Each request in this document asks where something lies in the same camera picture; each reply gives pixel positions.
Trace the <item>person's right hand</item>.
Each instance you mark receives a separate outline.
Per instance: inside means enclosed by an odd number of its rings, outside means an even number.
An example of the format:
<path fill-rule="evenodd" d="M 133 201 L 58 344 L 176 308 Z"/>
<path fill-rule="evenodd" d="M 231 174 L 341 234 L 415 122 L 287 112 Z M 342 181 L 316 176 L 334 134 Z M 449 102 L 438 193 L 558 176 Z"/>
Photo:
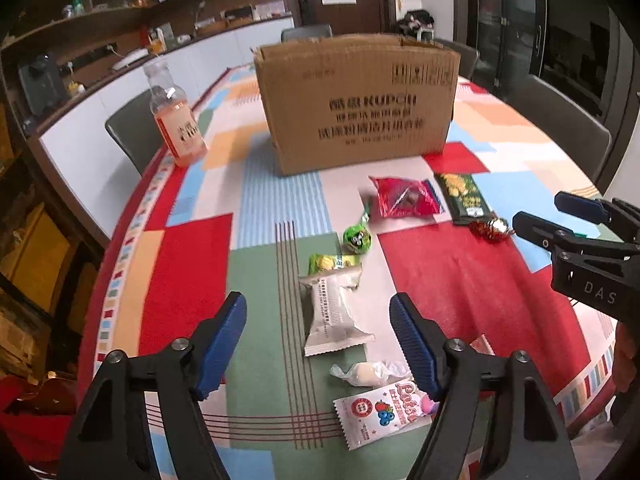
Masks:
<path fill-rule="evenodd" d="M 622 323 L 616 324 L 614 360 L 612 377 L 618 392 L 627 392 L 637 375 L 637 367 L 634 364 L 638 344 L 634 341 L 632 333 Z"/>

